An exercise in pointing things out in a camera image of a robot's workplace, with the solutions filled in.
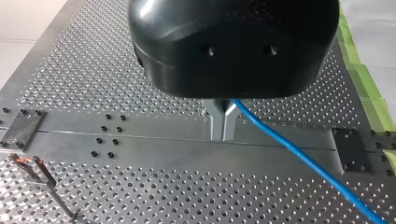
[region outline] perforated steel plate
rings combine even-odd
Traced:
[[[52,161],[58,193],[87,223],[369,223],[324,181],[279,175],[88,165]],[[45,192],[0,162],[2,223],[65,223]],[[388,221],[396,221],[387,184],[346,184]]]
[[[47,60],[32,71],[18,105],[159,118],[204,115],[199,100],[171,97],[148,83],[134,55],[126,13],[126,0],[83,1]],[[247,102],[263,120],[326,127],[360,127],[367,122],[337,43],[307,90],[285,99]]]

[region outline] screw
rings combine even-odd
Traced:
[[[375,148],[380,148],[380,147],[381,147],[381,144],[380,144],[380,143],[374,143],[374,147],[375,147]]]
[[[112,153],[112,152],[107,152],[107,156],[108,156],[110,159],[113,159],[113,158],[114,158],[114,153]]]
[[[393,172],[391,170],[386,170],[385,171],[385,175],[392,175],[392,174],[393,174]]]
[[[363,165],[361,166],[361,170],[362,170],[363,172],[366,172],[367,169],[368,169],[367,165],[364,165],[364,164],[363,164]]]
[[[15,143],[15,146],[16,146],[16,147],[22,147],[22,143],[16,142],[16,143]]]
[[[345,165],[344,165],[344,171],[348,171],[349,168],[350,168],[349,164],[345,164]]]
[[[387,160],[387,157],[386,157],[385,155],[382,155],[382,156],[379,157],[379,159],[380,159],[381,161],[386,161],[386,160]]]

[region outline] blue cable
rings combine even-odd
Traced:
[[[278,143],[286,147],[290,152],[307,164],[312,170],[318,173],[323,179],[333,185],[346,199],[355,204],[355,206],[368,218],[370,218],[374,223],[387,223],[382,220],[373,210],[371,210],[365,203],[363,203],[358,197],[356,197],[347,187],[345,187],[340,181],[329,174],[325,169],[323,169],[319,164],[309,158],[305,153],[303,153],[297,146],[291,143],[289,140],[284,138],[279,133],[272,130],[270,127],[262,123],[258,118],[256,118],[239,100],[233,99],[233,103],[238,106],[242,114],[244,114],[254,125],[259,127],[263,132],[270,135]]]

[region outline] black robot housing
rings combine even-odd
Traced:
[[[338,0],[131,0],[134,50],[159,90],[194,98],[276,98],[318,76]]]

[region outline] hole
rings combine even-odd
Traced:
[[[206,55],[206,56],[212,57],[213,55],[215,55],[215,48],[213,48],[213,47],[210,46],[210,45],[203,45],[203,46],[201,47],[201,52],[202,52],[204,55]]]
[[[262,53],[265,56],[276,56],[277,51],[278,51],[278,48],[274,45],[267,45],[267,46],[264,46],[264,48],[262,48]]]

